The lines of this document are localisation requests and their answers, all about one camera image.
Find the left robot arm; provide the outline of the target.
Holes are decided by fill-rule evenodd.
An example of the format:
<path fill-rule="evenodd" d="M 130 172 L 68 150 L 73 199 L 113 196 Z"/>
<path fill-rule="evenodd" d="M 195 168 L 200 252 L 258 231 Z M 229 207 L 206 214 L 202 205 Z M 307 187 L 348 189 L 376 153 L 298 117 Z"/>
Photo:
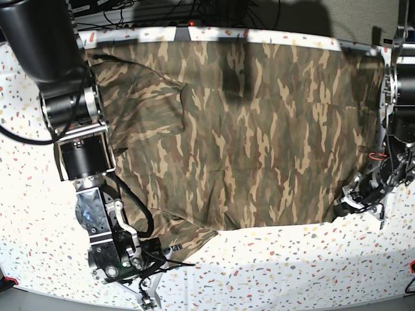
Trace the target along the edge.
<path fill-rule="evenodd" d="M 379 126 L 368 166 L 356 173 L 333 202 L 336 218 L 368 213 L 380 226 L 386 197 L 398 186 L 414 183 L 414 2 L 400 1 L 397 29 L 379 101 Z"/>

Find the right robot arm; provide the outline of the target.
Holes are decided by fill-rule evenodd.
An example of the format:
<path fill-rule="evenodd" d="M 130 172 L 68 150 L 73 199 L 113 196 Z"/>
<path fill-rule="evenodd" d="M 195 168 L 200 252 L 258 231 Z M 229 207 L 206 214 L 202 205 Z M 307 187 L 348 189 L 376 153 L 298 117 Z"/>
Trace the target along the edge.
<path fill-rule="evenodd" d="M 76 218 L 88 232 L 94 275 L 133 292 L 142 310 L 161 305 L 161 275 L 181 268 L 153 237 L 145 204 L 115 174 L 110 129 L 95 75 L 65 1 L 2 1 L 1 32 L 40 91 L 40 111 L 60 179 L 75 184 Z"/>

